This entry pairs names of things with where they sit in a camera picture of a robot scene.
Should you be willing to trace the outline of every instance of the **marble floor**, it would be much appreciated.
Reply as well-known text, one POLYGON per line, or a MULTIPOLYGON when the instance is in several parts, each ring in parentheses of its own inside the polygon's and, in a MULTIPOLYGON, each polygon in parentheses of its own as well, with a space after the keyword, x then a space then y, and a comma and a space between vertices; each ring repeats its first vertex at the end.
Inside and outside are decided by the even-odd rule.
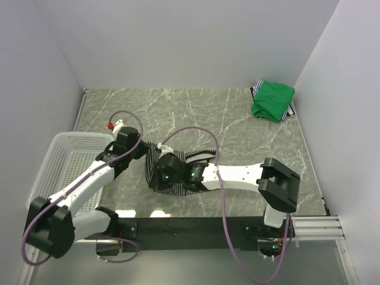
MULTIPOLYGON (((120 109, 140 117, 144 141, 157 143, 178 128, 203 126, 220 141, 220 164, 249 165, 274 157, 301 175, 296 215, 326 215, 297 116, 282 123, 270 122, 253 117, 251 104, 248 88, 90 89, 85 94, 77 131, 109 132, 109 117, 120 109)), ((118 118, 138 128, 130 116, 118 118)), ((214 147, 211 137, 197 130, 180 133, 168 144, 183 151, 214 147)), ((260 194, 226 190, 228 216, 260 216, 266 204, 260 194)), ((145 181, 144 159, 134 160, 104 188, 100 205, 136 217, 221 216, 219 190, 185 197, 153 192, 145 181)))

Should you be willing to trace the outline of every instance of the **white plastic basket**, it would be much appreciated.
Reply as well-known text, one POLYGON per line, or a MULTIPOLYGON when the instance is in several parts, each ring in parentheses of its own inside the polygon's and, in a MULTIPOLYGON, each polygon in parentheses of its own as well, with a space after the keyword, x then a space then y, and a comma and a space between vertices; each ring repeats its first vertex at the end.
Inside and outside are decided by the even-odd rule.
MULTIPOLYGON (((95 157, 113 141, 111 135, 97 132, 61 132, 54 137, 31 190, 30 203, 38 196, 48 198, 69 185, 88 169, 95 157)), ((81 208, 93 210, 100 201, 99 189, 81 208)))

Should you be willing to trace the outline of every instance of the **white panel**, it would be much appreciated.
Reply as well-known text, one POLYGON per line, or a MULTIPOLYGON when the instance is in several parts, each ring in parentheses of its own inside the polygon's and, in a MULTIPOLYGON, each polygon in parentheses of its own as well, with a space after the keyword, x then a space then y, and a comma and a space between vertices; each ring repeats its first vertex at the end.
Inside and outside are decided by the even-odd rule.
POLYGON ((338 0, 34 0, 83 87, 294 85, 338 0))
POLYGON ((380 2, 342 0, 296 84, 296 107, 327 205, 362 284, 380 273, 380 2))
POLYGON ((16 284, 25 204, 50 141, 72 129, 81 89, 30 0, 0 8, 0 256, 2 284, 16 284))

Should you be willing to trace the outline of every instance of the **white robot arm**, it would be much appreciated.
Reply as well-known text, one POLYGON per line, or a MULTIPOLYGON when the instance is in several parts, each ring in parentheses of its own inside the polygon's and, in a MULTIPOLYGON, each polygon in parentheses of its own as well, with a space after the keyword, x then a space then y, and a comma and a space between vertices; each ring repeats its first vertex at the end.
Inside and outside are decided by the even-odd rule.
MULTIPOLYGON (((65 197, 41 218, 29 233, 27 243, 47 252, 55 258, 63 256, 71 245, 96 233, 115 235, 118 228, 118 215, 107 208, 99 207, 93 211, 79 211, 82 205, 101 187, 116 179, 128 168, 132 159, 140 159, 148 150, 148 145, 140 145, 130 155, 111 163, 93 173, 93 170, 111 159, 126 153, 137 142, 136 129, 123 126, 119 128, 116 140, 96 161, 75 181, 48 199, 37 197, 32 201, 26 228, 31 221, 49 204, 65 196, 83 176, 91 176, 74 192, 65 197)), ((185 187, 215 190, 220 188, 216 167, 212 163, 186 163, 173 153, 165 153, 155 166, 159 176, 155 187, 168 187, 182 183, 185 187)), ((280 228, 287 213, 294 213, 297 206, 299 176, 274 159, 265 159, 264 164, 250 166, 219 166, 225 188, 259 192, 268 202, 264 213, 266 226, 280 228)))

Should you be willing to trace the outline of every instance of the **purple cable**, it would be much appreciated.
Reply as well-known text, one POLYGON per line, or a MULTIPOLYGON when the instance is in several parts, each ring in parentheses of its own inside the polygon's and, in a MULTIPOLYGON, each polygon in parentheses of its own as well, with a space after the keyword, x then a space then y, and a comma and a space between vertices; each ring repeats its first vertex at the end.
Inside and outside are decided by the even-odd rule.
MULTIPOLYGON (((221 189, 221 206, 222 206, 222 217, 221 218, 222 218, 222 221, 223 221, 224 234, 226 235, 226 240, 227 240, 227 243, 228 243, 228 247, 230 248, 232 256, 234 257, 236 263, 238 264, 238 266, 240 267, 240 269, 243 271, 243 273, 247 276, 248 279, 250 279, 250 281, 253 281, 253 282, 258 283, 258 284, 268 284, 268 283, 272 282, 277 277, 278 273, 280 272, 280 268, 281 268, 281 265, 282 265, 284 257, 285 257, 285 249, 286 249, 285 243, 284 243, 282 251, 281 251, 281 257, 280 257, 280 261, 278 262, 277 268, 275 269, 274 274, 268 280, 265 280, 265 281, 258 280, 258 279, 256 279, 255 277, 251 276, 248 273, 248 271, 246 270, 246 268, 244 267, 244 265, 240 261, 238 255, 237 255, 237 253, 235 251, 235 249, 233 248, 232 241, 231 241, 231 238, 230 238, 230 234, 228 232, 227 219, 226 219, 226 198, 224 196, 224 185, 223 185, 223 180, 222 180, 222 178, 221 178, 221 176, 219 174, 219 168, 218 168, 219 142, 218 142, 217 137, 211 131, 209 131, 208 129, 202 128, 200 126, 186 126, 184 128, 178 129, 177 131, 175 131, 174 133, 172 133, 170 136, 168 136, 162 142, 162 144, 165 144, 174 135, 176 135, 179 132, 182 132, 182 131, 184 131, 186 129, 200 129, 201 131, 209 133, 212 136, 212 138, 214 139, 214 141, 215 141, 215 145, 216 145, 216 154, 215 154, 216 175, 218 176, 218 180, 219 180, 219 184, 220 184, 220 189, 221 189)), ((288 230, 288 227, 289 227, 289 220, 290 220, 290 214, 288 214, 286 216, 285 234, 284 234, 284 236, 287 236, 287 230, 288 230)))
MULTIPOLYGON (((118 114, 118 113, 127 113, 127 114, 130 114, 132 115, 136 121, 138 122, 138 124, 140 125, 140 136, 139 138, 137 139, 137 142, 136 144, 130 149, 128 150, 126 153, 123 153, 121 156, 118 156, 118 157, 115 157, 114 159, 110 160, 109 162, 106 162, 100 166, 98 166, 97 168, 95 168, 92 172, 89 172, 87 173, 82 179, 80 179, 76 184, 74 184, 74 186, 72 186, 69 190, 67 190, 66 194, 64 194, 63 196, 59 197, 57 200, 55 200, 54 202, 52 202, 51 204, 49 204, 45 209, 43 209, 31 222, 30 224, 28 225, 28 227, 26 228, 25 232, 24 232, 24 235, 23 235, 23 239, 21 241, 21 256, 23 257, 23 260, 25 261, 25 263, 27 263, 28 265, 31 265, 31 266, 38 266, 38 265, 41 265, 41 264, 44 264, 46 261, 48 261, 48 259, 51 257, 50 255, 46 258, 44 258, 43 260, 41 261, 38 261, 38 262, 32 262, 28 259, 26 253, 25 253, 25 250, 26 250, 26 242, 27 242, 27 239, 28 239, 28 235, 30 233, 30 231, 32 230, 32 228, 36 225, 36 223, 38 222, 38 220, 43 217, 43 215, 45 215, 51 208, 53 208, 55 205, 57 205, 58 203, 60 203, 62 200, 64 200, 68 195, 70 195, 71 193, 73 193, 79 186, 81 186, 90 176, 94 175, 94 173, 98 172, 100 169, 106 167, 107 165, 113 163, 113 162, 116 162, 120 159, 123 159, 124 157, 126 157, 127 155, 129 155, 131 152, 133 152, 137 147, 138 145, 140 144, 141 140, 142 140, 142 137, 143 137, 143 123, 141 123, 140 119, 138 118, 138 116, 136 116, 135 114, 133 114, 132 112, 130 111, 126 111, 126 110, 120 110, 120 111, 117 111, 115 112, 114 114, 112 114, 112 116, 110 117, 109 119, 109 122, 111 122, 111 120, 113 119, 113 117, 118 114)), ((128 242, 128 243, 131 243, 132 245, 134 245, 136 247, 136 254, 133 255, 131 258, 128 258, 126 259, 125 261, 119 261, 119 262, 114 262, 114 263, 120 263, 120 262, 126 262, 126 261, 129 261, 133 258, 135 258, 137 256, 137 253, 139 251, 139 248, 137 246, 136 243, 130 241, 130 240, 123 240, 125 242, 128 242)))

